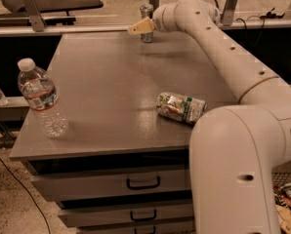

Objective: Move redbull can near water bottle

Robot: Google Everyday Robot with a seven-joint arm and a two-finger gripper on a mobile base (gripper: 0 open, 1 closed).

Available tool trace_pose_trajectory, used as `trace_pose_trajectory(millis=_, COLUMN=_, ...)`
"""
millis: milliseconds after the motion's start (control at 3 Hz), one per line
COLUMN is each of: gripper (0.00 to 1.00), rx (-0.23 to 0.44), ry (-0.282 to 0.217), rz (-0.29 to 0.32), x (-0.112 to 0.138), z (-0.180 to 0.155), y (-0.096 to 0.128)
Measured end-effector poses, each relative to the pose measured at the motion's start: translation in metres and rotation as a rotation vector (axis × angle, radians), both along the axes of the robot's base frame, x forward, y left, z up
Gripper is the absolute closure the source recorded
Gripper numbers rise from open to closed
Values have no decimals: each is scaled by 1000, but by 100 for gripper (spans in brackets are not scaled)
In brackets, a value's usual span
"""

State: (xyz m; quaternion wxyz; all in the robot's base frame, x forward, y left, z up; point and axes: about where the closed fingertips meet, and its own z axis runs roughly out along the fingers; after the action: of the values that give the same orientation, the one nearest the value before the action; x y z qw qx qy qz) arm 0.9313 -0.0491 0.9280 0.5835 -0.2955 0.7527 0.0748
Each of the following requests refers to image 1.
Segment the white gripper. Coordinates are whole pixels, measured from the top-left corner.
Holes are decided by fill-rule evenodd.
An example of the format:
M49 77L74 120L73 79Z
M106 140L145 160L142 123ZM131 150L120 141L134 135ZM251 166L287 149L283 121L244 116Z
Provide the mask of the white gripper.
M167 5L159 6L152 15L152 19L146 17L127 28L130 35L141 35L151 33L154 28L161 32L168 32L169 28L164 23L164 13L167 9Z

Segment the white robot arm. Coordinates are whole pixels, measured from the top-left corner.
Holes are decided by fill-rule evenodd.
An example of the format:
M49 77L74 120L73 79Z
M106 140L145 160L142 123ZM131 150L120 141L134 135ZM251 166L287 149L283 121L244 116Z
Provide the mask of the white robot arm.
M291 87L227 36L219 21L215 6L179 0L159 6L128 31L188 34L237 101L205 113L191 132L197 234L280 234L271 171L291 160Z

